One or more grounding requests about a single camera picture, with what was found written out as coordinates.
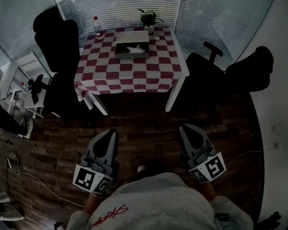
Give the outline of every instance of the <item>grey sweatshirt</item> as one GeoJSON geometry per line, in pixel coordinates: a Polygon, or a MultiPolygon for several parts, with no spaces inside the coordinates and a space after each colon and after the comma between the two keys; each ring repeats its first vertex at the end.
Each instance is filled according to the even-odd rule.
{"type": "Polygon", "coordinates": [[[174,173],[163,173],[125,184],[89,216],[72,214],[67,230],[189,229],[252,230],[251,218],[224,196],[209,203],[174,173]],[[217,214],[228,214],[220,222],[217,214]]]}

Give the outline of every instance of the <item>wooden floor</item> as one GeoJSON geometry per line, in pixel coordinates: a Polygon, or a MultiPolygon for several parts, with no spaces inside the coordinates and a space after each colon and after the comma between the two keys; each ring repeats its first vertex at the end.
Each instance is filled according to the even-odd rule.
{"type": "MultiPolygon", "coordinates": [[[[192,186],[194,178],[180,164],[178,125],[181,122],[203,128],[222,152],[225,163],[251,150],[262,150],[257,116],[249,95],[233,96],[216,114],[205,108],[174,105],[165,113],[169,93],[136,93],[103,95],[101,100],[110,115],[96,112],[94,128],[83,120],[64,125],[54,115],[35,119],[29,140],[0,129],[0,137],[11,140],[21,157],[21,170],[39,177],[56,194],[85,204],[88,194],[72,185],[73,172],[88,142],[109,128],[117,129],[120,141],[117,161],[119,178],[128,181],[140,164],[161,162],[182,175],[192,186]]],[[[8,192],[6,159],[14,148],[0,140],[0,191],[8,192]]],[[[227,166],[227,171],[213,182],[220,195],[227,196],[253,218],[261,207],[260,184],[263,154],[251,152],[227,166]]],[[[8,173],[11,191],[24,208],[26,218],[15,223],[16,229],[49,230],[53,224],[67,224],[70,214],[81,209],[64,202],[27,175],[8,173]]]]}

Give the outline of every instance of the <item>shoe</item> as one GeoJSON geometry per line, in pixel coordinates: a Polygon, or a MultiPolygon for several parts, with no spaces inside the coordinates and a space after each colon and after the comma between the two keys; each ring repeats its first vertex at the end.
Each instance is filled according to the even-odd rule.
{"type": "Polygon", "coordinates": [[[25,138],[27,138],[27,139],[30,138],[32,130],[33,130],[33,125],[34,125],[33,120],[30,119],[28,122],[28,125],[27,125],[28,126],[28,133],[24,136],[25,138]]]}
{"type": "Polygon", "coordinates": [[[143,170],[146,170],[146,167],[144,165],[140,165],[138,168],[138,173],[143,170]]]}
{"type": "Polygon", "coordinates": [[[24,118],[22,118],[21,120],[20,120],[20,124],[19,124],[20,126],[25,126],[25,119],[24,118]]]}

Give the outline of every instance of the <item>black office chair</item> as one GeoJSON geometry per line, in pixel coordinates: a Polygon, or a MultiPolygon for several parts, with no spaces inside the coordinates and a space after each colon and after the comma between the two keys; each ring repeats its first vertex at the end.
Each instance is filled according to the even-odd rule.
{"type": "Polygon", "coordinates": [[[64,21],[53,7],[35,18],[33,30],[50,70],[56,72],[46,92],[45,109],[67,120],[81,109],[73,85],[80,60],[77,23],[64,21]]]}
{"type": "Polygon", "coordinates": [[[224,74],[214,64],[217,54],[223,56],[222,51],[208,42],[204,42],[204,46],[211,49],[209,60],[196,53],[191,53],[186,60],[190,76],[186,78],[178,96],[185,106],[213,106],[232,94],[255,92],[268,87],[274,60],[266,47],[260,46],[244,60],[230,65],[224,74]]]}

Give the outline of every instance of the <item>red and white tablecloth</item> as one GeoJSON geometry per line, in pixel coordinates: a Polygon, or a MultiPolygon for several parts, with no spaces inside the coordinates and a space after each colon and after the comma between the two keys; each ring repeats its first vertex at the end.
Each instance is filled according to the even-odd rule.
{"type": "Polygon", "coordinates": [[[169,27],[156,27],[149,35],[149,58],[115,58],[117,32],[141,30],[127,27],[106,30],[102,39],[88,36],[74,79],[79,101],[84,99],[91,109],[92,94],[167,92],[182,76],[169,27]]]}

